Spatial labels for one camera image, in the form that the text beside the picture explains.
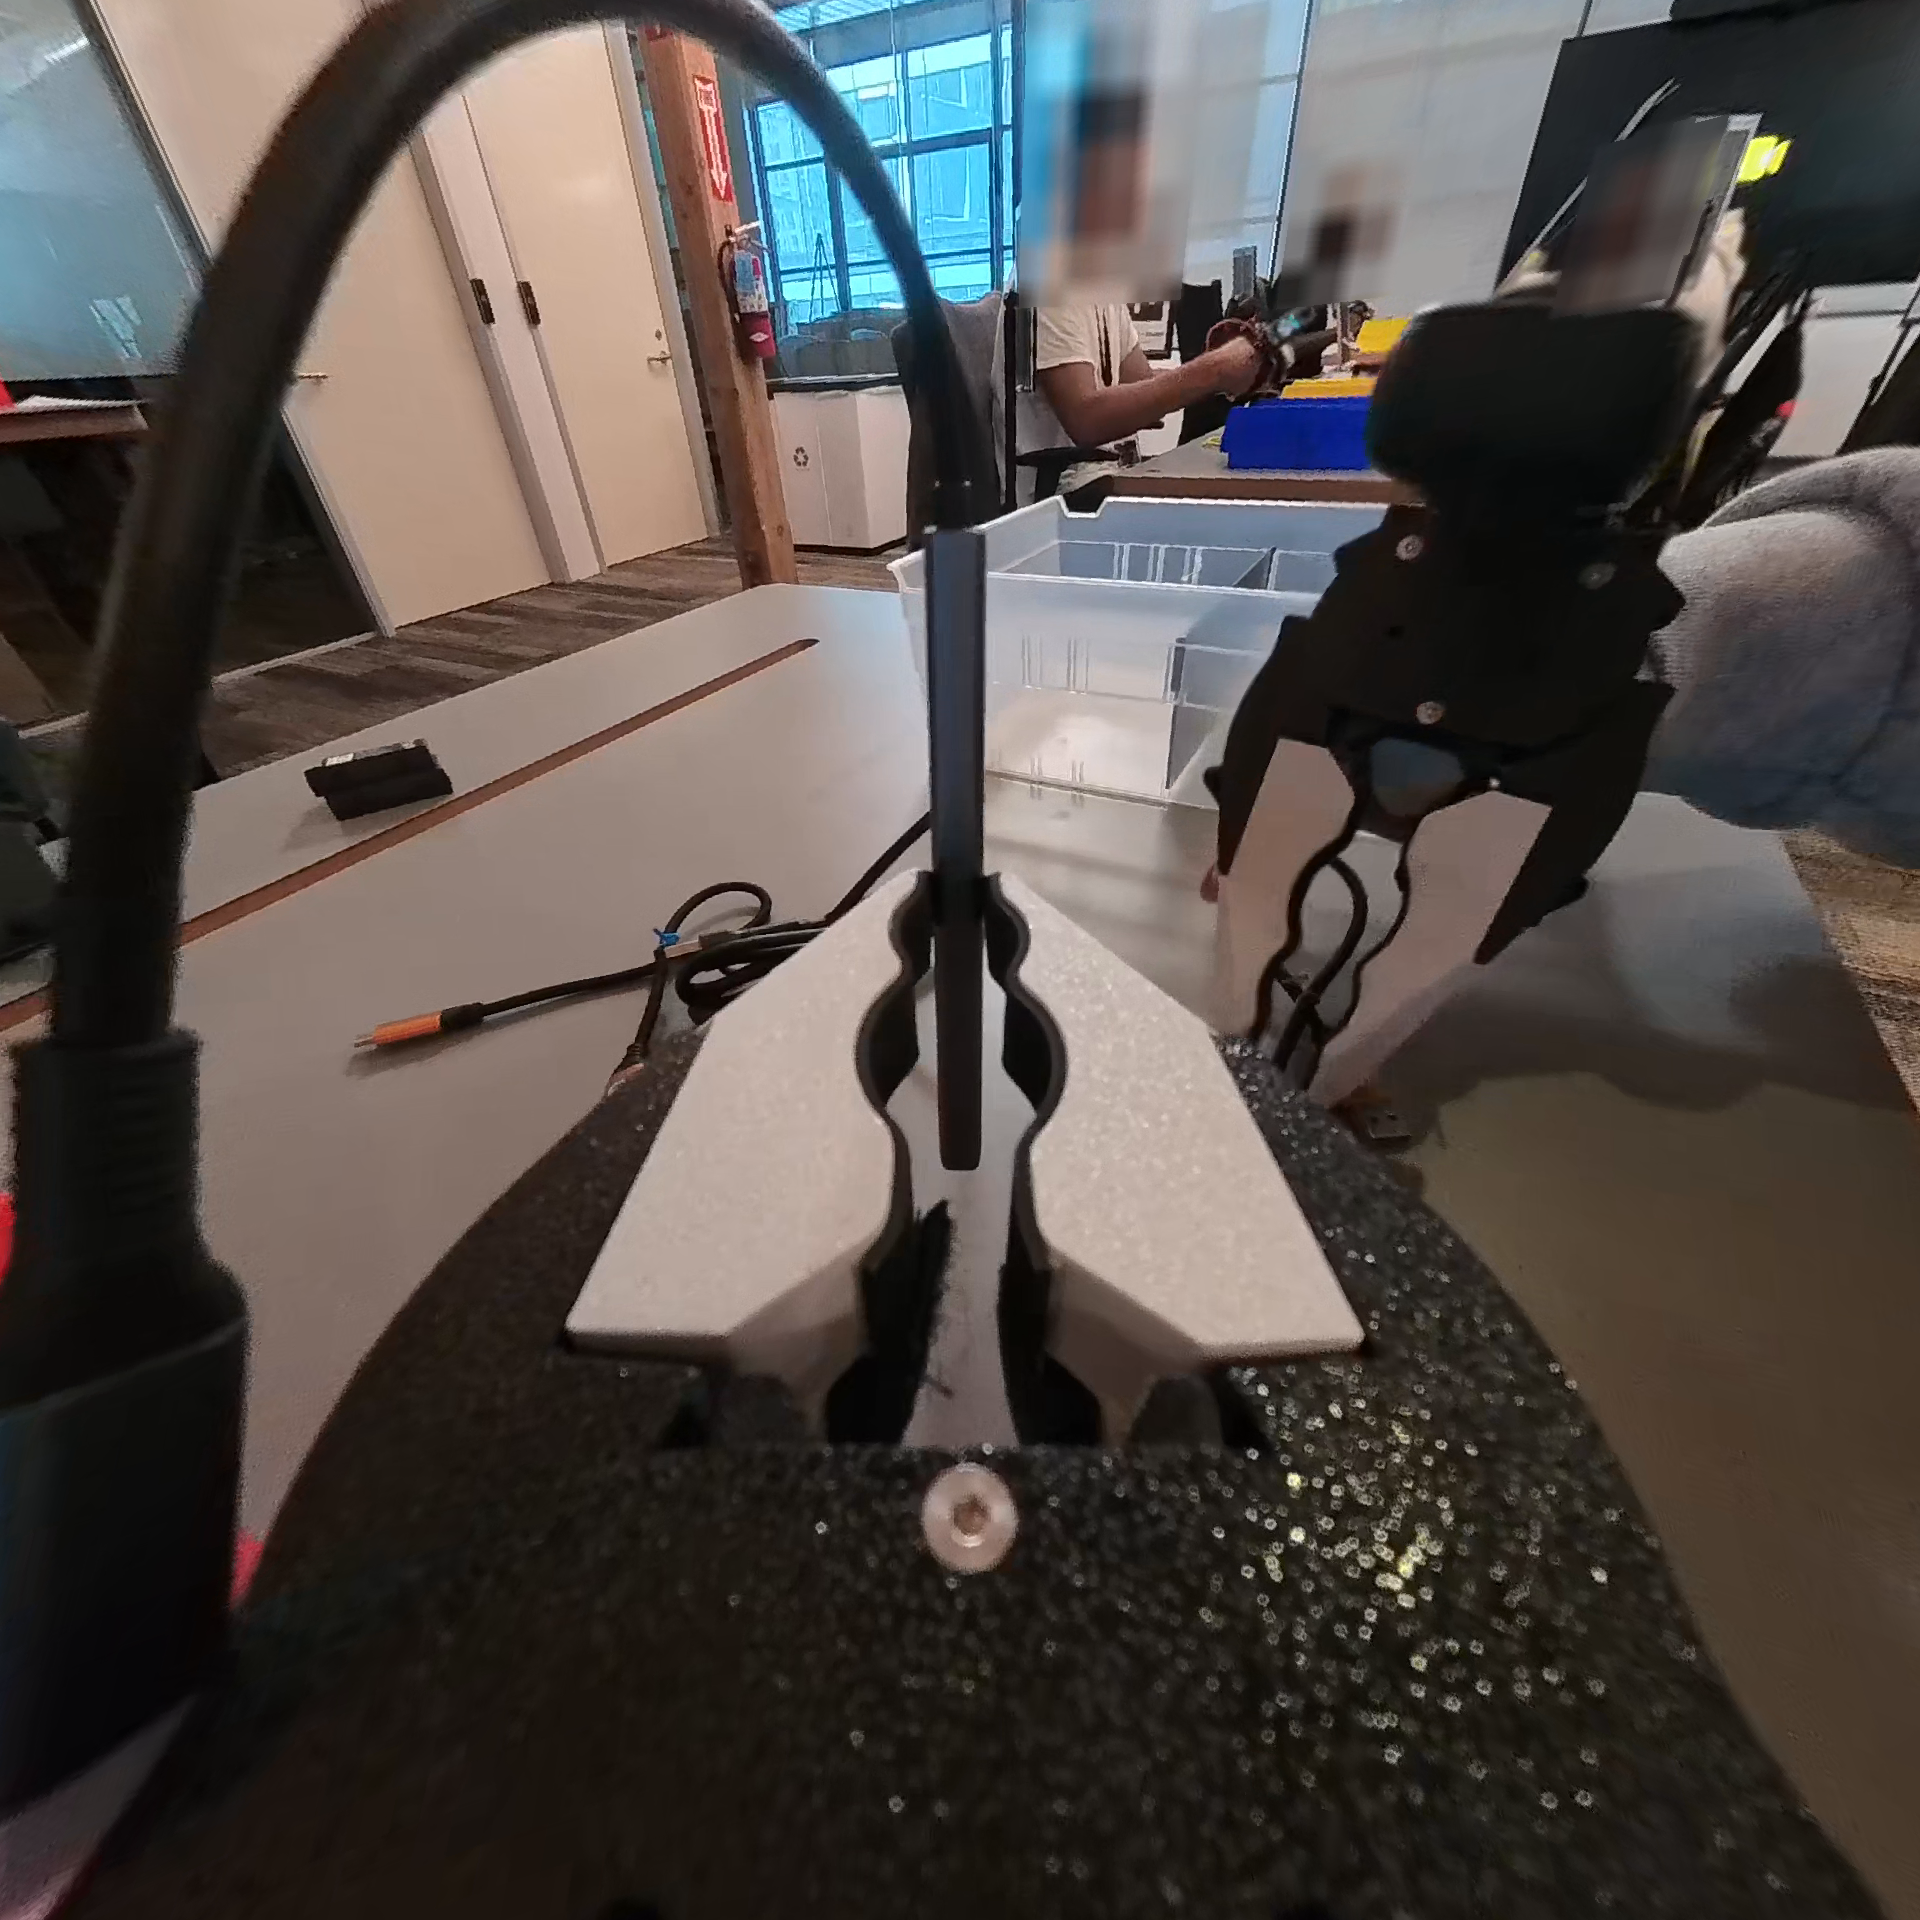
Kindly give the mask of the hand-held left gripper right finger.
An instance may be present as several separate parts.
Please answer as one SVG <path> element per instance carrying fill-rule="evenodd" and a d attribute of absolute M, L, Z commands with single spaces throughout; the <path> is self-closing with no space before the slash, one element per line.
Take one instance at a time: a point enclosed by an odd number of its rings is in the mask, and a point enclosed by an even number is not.
<path fill-rule="evenodd" d="M 983 933 L 1032 1109 L 998 1285 L 1018 1442 L 1123 1442 L 1166 1382 L 1359 1356 L 1211 1031 L 1018 879 L 985 886 Z"/>

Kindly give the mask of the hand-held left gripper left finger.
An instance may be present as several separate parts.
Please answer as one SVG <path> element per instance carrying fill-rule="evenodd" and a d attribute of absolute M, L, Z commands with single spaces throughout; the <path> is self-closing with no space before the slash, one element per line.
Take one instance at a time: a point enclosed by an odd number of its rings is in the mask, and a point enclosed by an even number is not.
<path fill-rule="evenodd" d="M 566 1317 L 584 1356 L 775 1381 L 826 1436 L 912 1231 L 890 1099 L 918 1064 L 924 879 L 890 879 L 721 1012 Z"/>

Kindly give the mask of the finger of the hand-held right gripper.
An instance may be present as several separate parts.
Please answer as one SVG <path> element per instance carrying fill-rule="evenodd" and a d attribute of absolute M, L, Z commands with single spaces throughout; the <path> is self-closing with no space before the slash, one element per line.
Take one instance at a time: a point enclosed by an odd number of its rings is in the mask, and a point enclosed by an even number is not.
<path fill-rule="evenodd" d="M 1355 1040 L 1355 969 L 1369 933 L 1369 890 L 1347 862 L 1355 809 L 1355 787 L 1329 750 L 1273 750 L 1236 850 L 1216 879 L 1210 1012 L 1220 1033 L 1259 1038 L 1273 1017 L 1306 1012 L 1307 1038 L 1327 1050 Z M 1298 994 L 1287 994 L 1306 902 L 1323 879 L 1342 888 L 1347 910 L 1332 916 L 1335 941 L 1319 974 L 1298 978 Z"/>
<path fill-rule="evenodd" d="M 1323 1047 L 1310 1099 L 1340 1109 L 1442 1009 L 1550 826 L 1520 795 L 1472 795 L 1432 809 L 1405 846 L 1405 916 L 1359 966 L 1342 1031 Z"/>

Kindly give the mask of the clear plastic bin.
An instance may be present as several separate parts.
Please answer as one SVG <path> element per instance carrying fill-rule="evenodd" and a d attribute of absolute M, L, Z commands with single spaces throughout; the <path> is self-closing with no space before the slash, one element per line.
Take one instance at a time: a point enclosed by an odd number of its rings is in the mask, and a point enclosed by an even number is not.
<path fill-rule="evenodd" d="M 946 791 L 983 775 L 1210 807 L 1201 767 L 1282 621 L 1332 584 L 1380 502 L 1045 500 L 890 562 Z"/>

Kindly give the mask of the person's right forearm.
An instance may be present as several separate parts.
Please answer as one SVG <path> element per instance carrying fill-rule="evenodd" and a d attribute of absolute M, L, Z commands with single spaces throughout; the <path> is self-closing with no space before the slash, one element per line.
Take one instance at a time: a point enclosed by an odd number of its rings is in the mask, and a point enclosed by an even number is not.
<path fill-rule="evenodd" d="M 1916 450 L 1765 481 L 1662 547 L 1683 611 L 1639 788 L 1916 866 Z"/>

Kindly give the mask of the blue plastic bin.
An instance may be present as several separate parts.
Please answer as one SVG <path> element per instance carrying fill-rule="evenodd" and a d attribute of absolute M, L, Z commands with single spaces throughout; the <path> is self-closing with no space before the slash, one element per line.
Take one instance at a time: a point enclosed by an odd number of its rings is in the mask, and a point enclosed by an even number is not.
<path fill-rule="evenodd" d="M 1267 398 L 1232 412 L 1228 470 L 1369 470 L 1369 394 Z"/>

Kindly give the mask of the small black device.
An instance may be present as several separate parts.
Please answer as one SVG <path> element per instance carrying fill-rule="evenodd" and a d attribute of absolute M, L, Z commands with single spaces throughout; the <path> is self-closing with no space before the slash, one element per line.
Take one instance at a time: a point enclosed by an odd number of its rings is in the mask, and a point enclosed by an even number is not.
<path fill-rule="evenodd" d="M 320 757 L 304 787 L 340 826 L 452 795 L 445 764 L 425 741 Z"/>

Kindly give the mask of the black display panel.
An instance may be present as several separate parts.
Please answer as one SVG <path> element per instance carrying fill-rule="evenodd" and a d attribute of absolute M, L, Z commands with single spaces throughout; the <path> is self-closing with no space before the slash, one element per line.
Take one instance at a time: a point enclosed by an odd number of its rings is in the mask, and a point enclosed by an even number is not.
<path fill-rule="evenodd" d="M 1916 348 L 1916 3 L 1583 3 L 1559 43 L 1500 268 L 1652 95 L 1652 123 L 1750 115 L 1748 268 L 1809 286 L 1802 388 L 1776 464 L 1834 457 Z"/>

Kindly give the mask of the white recycling cabinet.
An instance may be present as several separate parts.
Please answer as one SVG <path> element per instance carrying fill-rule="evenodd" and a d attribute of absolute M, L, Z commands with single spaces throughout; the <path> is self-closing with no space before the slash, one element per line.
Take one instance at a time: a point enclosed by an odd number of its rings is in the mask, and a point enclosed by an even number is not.
<path fill-rule="evenodd" d="M 910 537 L 903 386 L 793 386 L 772 408 L 795 547 L 898 547 Z"/>

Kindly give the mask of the wooden pillar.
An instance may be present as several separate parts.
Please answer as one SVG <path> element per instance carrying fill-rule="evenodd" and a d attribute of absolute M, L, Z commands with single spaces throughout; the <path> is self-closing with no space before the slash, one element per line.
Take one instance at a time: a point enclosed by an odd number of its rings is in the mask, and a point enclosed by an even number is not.
<path fill-rule="evenodd" d="M 694 355 L 741 586 L 798 584 L 782 496 L 765 357 L 741 349 L 732 268 L 745 253 L 714 52 L 668 28 L 641 28 L 665 196 L 676 217 Z"/>

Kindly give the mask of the red fire extinguisher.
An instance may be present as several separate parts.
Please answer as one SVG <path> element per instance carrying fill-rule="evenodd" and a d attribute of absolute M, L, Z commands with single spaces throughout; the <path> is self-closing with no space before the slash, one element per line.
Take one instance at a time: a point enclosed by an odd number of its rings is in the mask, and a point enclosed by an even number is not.
<path fill-rule="evenodd" d="M 772 366 L 778 357 L 778 329 L 765 263 L 765 228 L 728 228 L 714 253 L 714 268 L 721 278 L 738 360 Z"/>

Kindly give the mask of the white door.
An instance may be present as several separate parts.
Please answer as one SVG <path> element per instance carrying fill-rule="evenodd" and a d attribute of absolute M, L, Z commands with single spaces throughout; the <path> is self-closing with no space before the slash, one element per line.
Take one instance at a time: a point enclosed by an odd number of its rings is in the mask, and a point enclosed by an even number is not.
<path fill-rule="evenodd" d="M 463 90 L 445 91 L 411 149 L 547 578 L 555 584 L 586 579 L 604 566 L 586 481 L 544 348 L 542 300 L 505 221 L 503 179 L 483 156 Z"/>
<path fill-rule="evenodd" d="M 601 21 L 529 41 L 467 81 L 469 130 L 599 571 L 707 536 L 632 103 Z"/>

